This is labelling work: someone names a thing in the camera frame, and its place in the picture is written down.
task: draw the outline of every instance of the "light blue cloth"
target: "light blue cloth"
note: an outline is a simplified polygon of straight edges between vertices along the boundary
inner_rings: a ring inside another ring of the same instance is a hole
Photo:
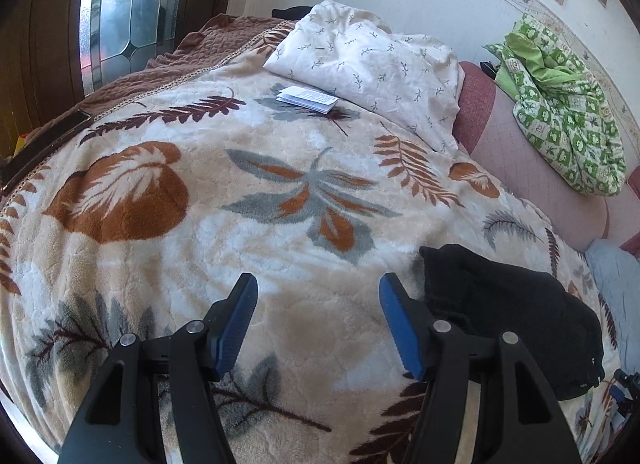
[[[608,240],[594,240],[587,264],[616,325],[622,369],[640,371],[640,262]]]

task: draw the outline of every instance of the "blue gripper pad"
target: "blue gripper pad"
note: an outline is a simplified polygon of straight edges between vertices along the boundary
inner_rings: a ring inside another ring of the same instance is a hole
[[[426,369],[420,354],[420,341],[398,296],[398,292],[406,295],[406,291],[393,273],[387,273],[380,278],[378,288],[382,312],[385,314],[402,364],[414,379],[421,381]]]
[[[258,281],[254,275],[245,273],[227,298],[234,307],[226,325],[218,337],[216,372],[222,376],[236,364],[238,352],[244,341],[246,330],[258,303]]]

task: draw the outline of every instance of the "white pillow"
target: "white pillow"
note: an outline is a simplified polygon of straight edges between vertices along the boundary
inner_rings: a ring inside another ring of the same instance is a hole
[[[325,0],[264,67],[376,112],[438,152],[458,148],[451,131],[465,74],[431,36],[392,34],[375,14]]]

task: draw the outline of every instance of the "green fabric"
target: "green fabric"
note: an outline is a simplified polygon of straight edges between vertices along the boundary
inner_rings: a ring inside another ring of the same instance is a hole
[[[485,48],[501,62],[498,86],[510,95],[515,86],[518,126],[554,170],[580,193],[620,193],[622,140],[604,92],[582,60],[528,14],[504,44]]]

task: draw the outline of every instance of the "floral blanket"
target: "floral blanket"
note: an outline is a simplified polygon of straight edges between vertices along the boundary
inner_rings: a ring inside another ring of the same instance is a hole
[[[394,271],[419,296],[418,247],[459,243],[550,272],[602,319],[607,382],[562,404],[588,462],[609,437],[620,362],[584,258],[463,152],[348,102],[327,117],[277,102],[290,82],[262,66],[290,28],[121,102],[9,196],[0,380],[16,405],[58,450],[123,333],[202,318],[249,271],[258,305],[213,385],[238,462],[398,464],[426,386],[404,374],[378,279]],[[169,397],[165,384],[168,461],[180,462]],[[477,387],[469,405],[473,417]],[[473,437],[465,428],[461,459]]]

